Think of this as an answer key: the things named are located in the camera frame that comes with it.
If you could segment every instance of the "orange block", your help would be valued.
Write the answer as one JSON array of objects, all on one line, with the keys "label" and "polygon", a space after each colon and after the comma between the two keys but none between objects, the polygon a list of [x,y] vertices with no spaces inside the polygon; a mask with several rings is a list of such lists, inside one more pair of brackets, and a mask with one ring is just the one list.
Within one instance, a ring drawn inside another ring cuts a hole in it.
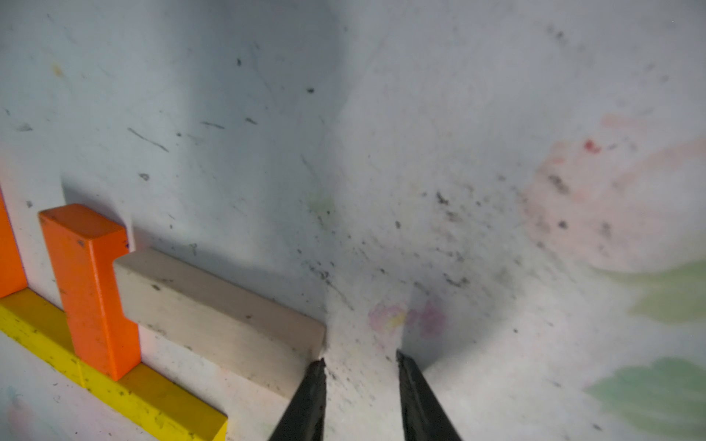
[{"label": "orange block", "polygon": [[24,288],[27,288],[27,277],[0,191],[0,298]]},{"label": "orange block", "polygon": [[140,363],[138,328],[123,315],[113,273],[128,253],[125,228],[79,204],[39,216],[76,355],[119,380]]}]

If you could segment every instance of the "yellow block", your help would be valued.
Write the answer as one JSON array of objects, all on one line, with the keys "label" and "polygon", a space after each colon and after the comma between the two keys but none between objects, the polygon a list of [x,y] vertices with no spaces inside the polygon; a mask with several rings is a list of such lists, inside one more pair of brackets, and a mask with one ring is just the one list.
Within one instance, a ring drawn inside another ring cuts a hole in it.
[{"label": "yellow block", "polygon": [[145,364],[118,381],[81,362],[84,387],[160,440],[225,440],[227,419]]},{"label": "yellow block", "polygon": [[0,330],[158,440],[225,441],[225,415],[145,364],[116,382],[78,359],[64,312],[29,289],[0,298]]},{"label": "yellow block", "polygon": [[0,298],[0,330],[82,385],[80,360],[73,352],[66,314],[30,289]]}]

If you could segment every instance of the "scuff mark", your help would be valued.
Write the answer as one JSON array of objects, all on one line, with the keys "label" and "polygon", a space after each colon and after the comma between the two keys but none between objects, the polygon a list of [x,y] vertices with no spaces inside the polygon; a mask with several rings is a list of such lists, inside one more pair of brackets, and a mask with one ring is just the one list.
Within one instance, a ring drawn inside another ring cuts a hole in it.
[{"label": "scuff mark", "polygon": [[137,136],[137,137],[140,138],[141,140],[147,141],[148,143],[150,143],[150,144],[152,144],[152,145],[156,145],[156,146],[159,147],[160,149],[162,149],[162,150],[164,150],[165,152],[169,153],[169,150],[167,150],[167,148],[166,148],[164,145],[159,144],[159,143],[156,143],[156,142],[153,141],[153,140],[150,140],[150,139],[145,138],[145,137],[142,136],[140,133],[135,132],[132,128],[129,128],[129,127],[128,127],[128,132],[130,132],[130,133],[132,133],[133,135]]},{"label": "scuff mark", "polygon": [[333,291],[335,291],[336,294],[338,294],[338,296],[341,298],[341,301],[348,307],[348,309],[350,309],[351,311],[354,311],[354,310],[355,310],[355,308],[353,308],[353,305],[350,303],[350,301],[349,301],[348,298],[345,296],[345,294],[343,294],[343,293],[341,292],[341,290],[338,289],[338,288],[331,282],[331,280],[330,280],[330,274],[329,274],[328,271],[326,271],[326,270],[319,270],[318,268],[316,268],[315,266],[313,266],[309,261],[306,261],[306,262],[304,262],[304,263],[306,263],[306,265],[309,267],[309,270],[310,270],[312,273],[318,275],[319,278],[320,278],[321,280],[323,280],[324,283],[326,283],[328,286],[330,286],[331,289],[333,289]]},{"label": "scuff mark", "polygon": [[301,158],[301,163],[304,164],[304,166],[309,171],[309,173],[312,175],[312,177],[314,177],[316,180],[318,180],[318,176],[316,175],[316,172],[314,171],[311,164],[309,164],[309,161],[306,160],[304,155],[299,155],[299,157]]},{"label": "scuff mark", "polygon": [[424,286],[423,284],[421,284],[419,282],[413,283],[412,286],[414,288],[417,288],[421,292],[425,293],[427,296],[429,296],[431,294],[431,292],[426,288],[426,286]]},{"label": "scuff mark", "polygon": [[216,127],[216,128],[221,129],[221,130],[225,130],[225,127],[221,126],[220,124],[210,123],[210,122],[208,122],[208,121],[201,121],[201,123],[202,123],[204,126],[207,126],[207,127]]},{"label": "scuff mark", "polygon": [[455,286],[457,288],[464,288],[470,283],[468,278],[466,278],[466,277],[461,277],[461,279],[456,281],[456,280],[451,279],[451,277],[446,273],[444,273],[443,276],[444,276],[444,279],[446,280],[446,283],[448,283],[451,286]]},{"label": "scuff mark", "polygon": [[189,133],[187,133],[186,136],[188,136],[189,139],[191,139],[191,141],[193,142],[194,145],[199,145],[204,141],[204,139],[200,136],[190,135]]}]

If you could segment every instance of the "white wall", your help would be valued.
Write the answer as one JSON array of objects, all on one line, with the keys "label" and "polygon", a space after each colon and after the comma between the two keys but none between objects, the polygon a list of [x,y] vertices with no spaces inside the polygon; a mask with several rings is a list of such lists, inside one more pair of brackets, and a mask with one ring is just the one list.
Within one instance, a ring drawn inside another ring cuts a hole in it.
[{"label": "white wall", "polygon": [[[706,366],[703,323],[631,315],[638,290],[592,267],[706,255],[705,19],[696,0],[5,0],[0,185],[30,286],[60,304],[37,211],[85,203],[133,249],[325,321],[327,439],[402,439],[400,346],[465,439],[661,439],[585,389]],[[286,403],[140,337],[233,440],[266,439]],[[150,439],[0,345],[15,439],[51,439],[23,434],[34,418]]]}]

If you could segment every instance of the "wooden block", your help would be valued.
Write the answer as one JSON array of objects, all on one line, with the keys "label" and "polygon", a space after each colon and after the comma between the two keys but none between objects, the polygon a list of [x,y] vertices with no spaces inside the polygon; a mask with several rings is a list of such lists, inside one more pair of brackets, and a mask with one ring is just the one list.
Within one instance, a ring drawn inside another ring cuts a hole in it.
[{"label": "wooden block", "polygon": [[118,381],[81,363],[84,387],[158,440],[225,441],[228,418],[140,363]]},{"label": "wooden block", "polygon": [[81,385],[66,315],[29,289],[0,299],[0,330]]},{"label": "wooden block", "polygon": [[128,252],[125,228],[79,204],[39,216],[76,354],[118,380],[140,363],[138,328],[123,315],[112,269]]},{"label": "wooden block", "polygon": [[286,398],[321,352],[323,324],[159,251],[114,267],[128,318]]},{"label": "wooden block", "polygon": [[27,277],[0,192],[0,298],[24,288],[27,288]]},{"label": "wooden block", "polygon": [[29,289],[0,299],[0,330],[158,440],[225,441],[225,415],[146,365],[116,382],[81,361],[66,314]]}]

